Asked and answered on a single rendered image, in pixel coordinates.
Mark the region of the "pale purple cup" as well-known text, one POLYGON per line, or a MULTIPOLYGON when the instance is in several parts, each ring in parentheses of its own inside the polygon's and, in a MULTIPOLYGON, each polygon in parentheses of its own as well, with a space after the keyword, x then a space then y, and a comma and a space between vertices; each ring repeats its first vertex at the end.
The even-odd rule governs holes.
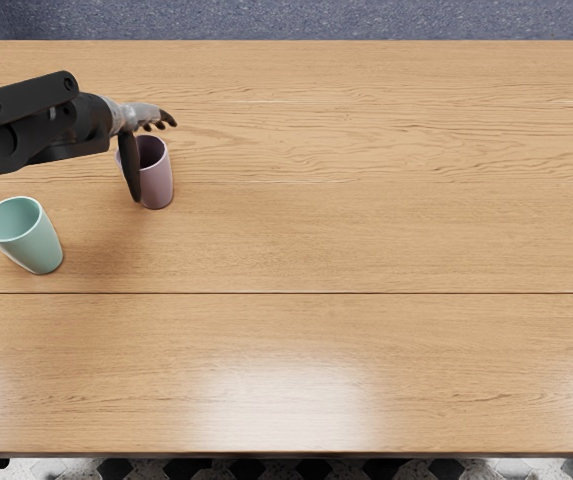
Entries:
MULTIPOLYGON (((141 203, 148 209, 162 209, 173 199, 172 168, 167 145, 154 135, 135 136, 140 154, 141 203)), ((115 154, 121 168, 119 149, 115 154)))

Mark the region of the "mint green cup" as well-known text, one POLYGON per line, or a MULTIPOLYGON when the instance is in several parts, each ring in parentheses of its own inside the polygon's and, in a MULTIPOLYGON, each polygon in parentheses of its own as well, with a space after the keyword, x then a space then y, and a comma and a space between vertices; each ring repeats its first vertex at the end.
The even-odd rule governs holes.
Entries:
POLYGON ((36 275, 55 271, 64 259, 50 218, 42 205, 28 196, 0 201, 0 252, 36 275))

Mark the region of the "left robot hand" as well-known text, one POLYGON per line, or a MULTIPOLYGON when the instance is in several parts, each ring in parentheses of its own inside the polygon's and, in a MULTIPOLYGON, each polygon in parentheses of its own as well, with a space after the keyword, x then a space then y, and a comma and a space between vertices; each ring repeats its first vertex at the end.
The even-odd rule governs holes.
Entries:
POLYGON ((118 103, 103 98, 112 115, 110 136, 117 137, 121 168, 130 195, 135 202, 141 201, 140 154, 135 132, 140 128, 150 132, 152 126, 164 130, 167 125, 176 127, 175 118, 157 105, 142 102, 118 103))

